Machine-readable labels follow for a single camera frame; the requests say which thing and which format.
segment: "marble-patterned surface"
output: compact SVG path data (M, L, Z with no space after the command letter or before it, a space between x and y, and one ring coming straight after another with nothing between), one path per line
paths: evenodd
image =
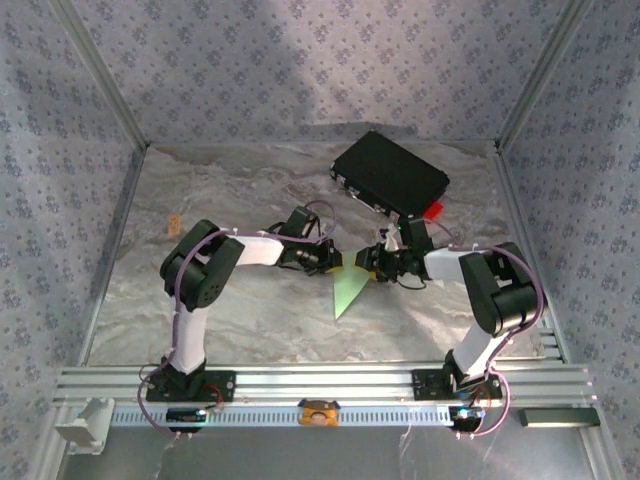
M371 245L388 219L347 197L328 175L349 144L252 144L159 147L147 152L107 295L100 310L90 363L157 361L170 343L172 305L158 275L177 242L167 218L182 215L183 230L201 218L241 229L286 220L309 200L332 202L333 237L342 250ZM492 177L491 147L406 144L443 169L451 185L441 221L465 244L508 238ZM320 206L324 226L329 212ZM436 245L447 237L431 228ZM406 278L405 283L416 283ZM210 363L437 360L464 336L473 318L466 291L430 282L424 291L369 282L338 320L333 278L278 268L237 268L213 304L206 333ZM537 356L536 332L509 354Z

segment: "wall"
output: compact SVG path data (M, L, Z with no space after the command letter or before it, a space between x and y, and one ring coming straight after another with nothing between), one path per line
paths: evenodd
M0 478L17 479L77 361L133 148L48 3L0 18Z
M640 5L595 2L507 153L572 359L640 478Z
M76 2L151 143L494 138L564 2Z

